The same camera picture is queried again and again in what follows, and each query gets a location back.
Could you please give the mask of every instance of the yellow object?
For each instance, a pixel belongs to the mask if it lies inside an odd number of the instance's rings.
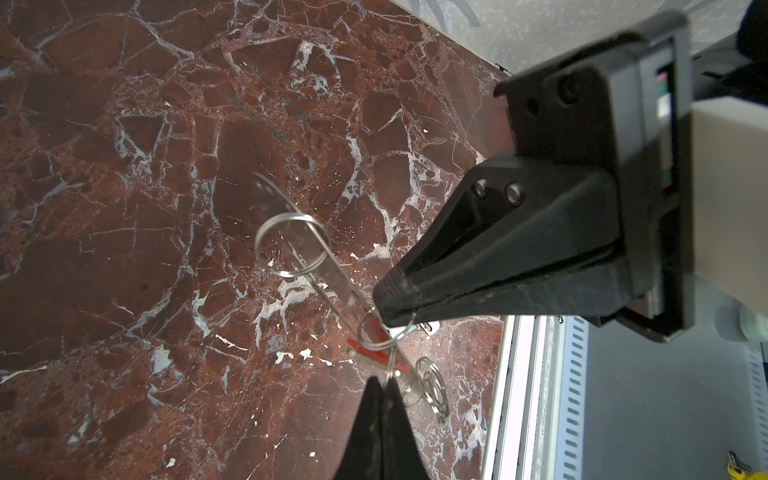
[[[728,452],[726,470],[733,480],[768,480],[768,474],[755,472],[752,467],[742,462],[734,452]]]

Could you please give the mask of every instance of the key ring bundle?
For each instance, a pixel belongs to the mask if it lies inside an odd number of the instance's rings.
[[[331,252],[330,235],[323,223],[299,211],[264,176],[254,174],[253,182],[258,195],[255,210],[259,220],[262,220],[253,242],[258,264],[282,278],[306,278],[329,304],[336,318],[346,326],[350,334],[347,343],[351,353],[357,359],[384,369],[386,381],[396,377],[403,382],[406,385],[403,397],[408,394],[415,397],[406,406],[423,399],[438,419],[445,421],[449,416],[448,396],[445,380],[437,366],[426,356],[412,366],[397,346],[405,335],[425,327],[414,326],[412,319],[404,330],[391,336],[376,308],[369,306]],[[268,237],[296,266],[295,270],[280,270],[273,266],[273,261],[264,258],[262,249]]]

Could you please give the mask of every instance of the red marble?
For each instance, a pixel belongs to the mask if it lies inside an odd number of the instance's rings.
[[[498,72],[383,0],[0,15],[0,478],[329,478],[372,370],[256,267],[241,179],[325,222],[369,293],[511,148]],[[449,384],[446,424],[410,412],[433,478],[479,474],[500,334],[402,342]]]

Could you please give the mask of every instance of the wire ring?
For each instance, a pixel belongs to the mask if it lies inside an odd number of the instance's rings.
[[[422,366],[426,365],[427,370],[421,372]],[[445,388],[445,380],[442,378],[437,365],[428,357],[423,356],[416,360],[416,374],[419,376],[419,383],[424,391],[424,400],[432,407],[432,411],[441,420],[446,420],[449,416],[448,391]]]
[[[397,358],[397,347],[394,346],[389,349],[389,361],[386,364],[386,374],[384,378],[388,382],[389,379],[395,376],[395,358]]]
[[[397,342],[400,341],[400,339],[407,334],[411,333],[410,329],[413,326],[413,320],[415,319],[415,315],[411,316],[411,321],[408,322],[408,325],[406,326],[406,329],[404,329],[402,332],[398,333],[394,337],[392,337],[389,340],[384,340],[383,342],[369,342],[368,340],[363,339],[362,337],[362,325],[365,323],[368,316],[373,313],[373,310],[376,310],[376,307],[374,306],[372,309],[368,310],[365,315],[362,316],[362,319],[357,324],[357,341],[360,343],[360,345],[366,347],[368,350],[372,350],[374,352],[381,352],[386,349],[390,349],[393,347],[397,347]]]
[[[321,253],[320,256],[317,257],[312,263],[297,270],[278,270],[277,268],[271,267],[264,260],[264,258],[261,256],[261,243],[264,241],[266,233],[281,223],[290,222],[291,220],[299,220],[314,225],[315,227],[319,228],[320,233],[325,237],[326,245],[328,248],[330,248],[331,244],[331,237],[328,234],[328,230],[326,230],[325,225],[323,225],[312,215],[302,214],[300,212],[286,212],[284,214],[278,214],[274,217],[271,217],[269,220],[264,222],[261,227],[259,227],[259,231],[256,233],[256,239],[253,241],[253,249],[256,251],[256,261],[259,263],[259,265],[271,273],[281,276],[282,278],[295,278],[297,276],[307,275],[308,273],[311,273],[313,270],[315,270],[318,266],[320,266],[320,264],[323,263],[326,258],[328,258],[328,251],[324,248],[323,253]]]

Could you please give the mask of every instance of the gray floor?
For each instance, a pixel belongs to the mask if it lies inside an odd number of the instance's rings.
[[[701,278],[696,295],[696,325],[667,345],[590,329],[583,478],[727,478],[728,450],[768,468],[760,344],[735,300]]]
[[[694,51],[738,29],[748,0],[393,0],[512,73],[664,9],[689,12]]]

